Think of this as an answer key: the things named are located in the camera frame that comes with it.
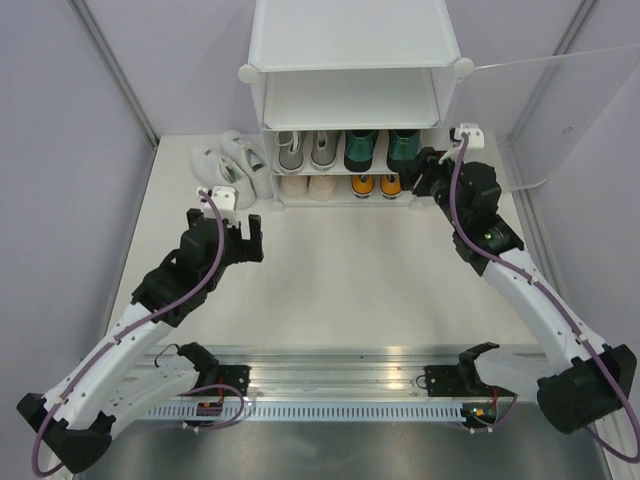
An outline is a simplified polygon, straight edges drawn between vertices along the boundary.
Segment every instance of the perforated metal strip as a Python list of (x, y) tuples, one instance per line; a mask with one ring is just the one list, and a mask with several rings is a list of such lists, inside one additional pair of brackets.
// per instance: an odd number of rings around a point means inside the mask
[[(217, 417), (231, 418), (240, 407), (239, 402), (226, 402)], [(307, 403), (307, 402), (248, 402), (242, 417), (261, 422), (462, 422), (462, 404), (438, 403)], [(166, 402), (149, 413), (146, 420), (210, 421), (210, 415), (199, 415), (197, 402)]]

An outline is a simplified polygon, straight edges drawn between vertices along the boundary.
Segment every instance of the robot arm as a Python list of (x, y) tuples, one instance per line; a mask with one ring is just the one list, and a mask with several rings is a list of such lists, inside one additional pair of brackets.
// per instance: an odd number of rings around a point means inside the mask
[[(465, 133), (466, 149), (476, 132), (479, 129), (463, 125), (452, 131), (452, 140), (462, 140)], [(417, 196), (434, 198), (456, 227), (453, 242), (457, 253), (504, 296), (546, 354), (546, 360), (541, 361), (505, 353), (492, 343), (478, 345), (460, 354), (458, 373), (467, 389), (474, 393), (487, 385), (498, 386), (537, 401), (549, 422), (563, 433), (618, 410), (622, 404), (593, 355), (606, 365), (626, 397), (635, 373), (635, 356), (626, 345), (607, 345), (553, 290), (522, 240), (497, 213), (501, 188), (494, 169), (470, 162), (461, 164), (456, 172), (456, 162), (448, 157), (458, 153), (459, 149), (445, 155), (423, 149), (412, 168), (401, 172), (401, 183)], [(459, 173), (455, 178), (455, 215), (450, 198), (454, 173)]]
[[(193, 387), (216, 383), (218, 362), (197, 343), (179, 347), (178, 356), (167, 365), (130, 384), (122, 383), (149, 348), (204, 303), (229, 265), (263, 259), (260, 217), (249, 215), (250, 238), (243, 239), (235, 221), (235, 190), (216, 187), (208, 195), (216, 197), (225, 217), (223, 231), (218, 230), (209, 204), (189, 210), (189, 228), (179, 248), (144, 277), (115, 326), (60, 383), (44, 395), (25, 395), (18, 404), (20, 414), (42, 433), (42, 439), (72, 473), (93, 465), (118, 434), (154, 406)], [(224, 251), (211, 274), (222, 235)], [(203, 288), (194, 291), (207, 275), (210, 278)], [(162, 309), (168, 311), (143, 321)], [(71, 382), (75, 384), (67, 392)], [(43, 423), (45, 429), (40, 432)]]

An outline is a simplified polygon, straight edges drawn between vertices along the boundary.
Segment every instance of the gray shoe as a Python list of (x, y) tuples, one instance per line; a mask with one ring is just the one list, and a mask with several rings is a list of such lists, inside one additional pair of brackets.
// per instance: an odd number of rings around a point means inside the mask
[(313, 132), (313, 149), (311, 165), (316, 170), (325, 171), (333, 167), (336, 161), (336, 150), (340, 132), (337, 130), (320, 130)]
[(302, 170), (302, 132), (276, 133), (276, 145), (280, 147), (278, 163), (285, 173), (298, 173)]

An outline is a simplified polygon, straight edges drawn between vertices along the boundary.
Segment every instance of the clear plastic panel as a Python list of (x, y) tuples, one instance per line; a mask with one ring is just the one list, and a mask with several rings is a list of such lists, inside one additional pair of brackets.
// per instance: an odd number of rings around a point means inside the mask
[(456, 84), (445, 125), (479, 124), (498, 148), (474, 152), (473, 160), (504, 165), (510, 190), (534, 187), (562, 164), (639, 61), (635, 45), (481, 67)]

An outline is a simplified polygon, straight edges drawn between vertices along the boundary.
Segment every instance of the shoe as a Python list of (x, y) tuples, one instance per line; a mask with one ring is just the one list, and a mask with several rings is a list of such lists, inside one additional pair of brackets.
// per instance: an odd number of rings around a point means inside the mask
[(387, 150), (387, 167), (396, 173), (408, 162), (412, 162), (420, 152), (420, 130), (389, 130), (389, 150)]
[(351, 191), (358, 198), (369, 198), (373, 193), (374, 181), (371, 175), (353, 175)]
[(301, 132), (276, 133), (276, 145), (280, 147), (278, 163), (285, 173), (294, 174), (302, 170), (302, 137)]
[(231, 157), (247, 174), (256, 197), (273, 197), (271, 174), (262, 149), (235, 130), (223, 133), (220, 144), (222, 153)]
[(380, 191), (382, 196), (388, 200), (395, 200), (402, 194), (400, 187), (400, 177), (398, 175), (382, 175), (380, 177)]
[(336, 177), (313, 175), (309, 180), (309, 197), (318, 202), (328, 202), (336, 194)]
[(313, 132), (313, 149), (311, 165), (320, 171), (329, 170), (336, 163), (336, 150), (340, 132), (337, 130), (321, 130)]
[(211, 147), (197, 146), (191, 150), (191, 169), (204, 187), (229, 186), (238, 192), (238, 209), (249, 208), (256, 194), (246, 173), (229, 157)]
[(349, 130), (344, 151), (344, 166), (350, 172), (366, 172), (371, 168), (378, 139), (377, 130)]
[(307, 193), (309, 177), (306, 175), (287, 175), (280, 178), (280, 190), (287, 197), (301, 197)]

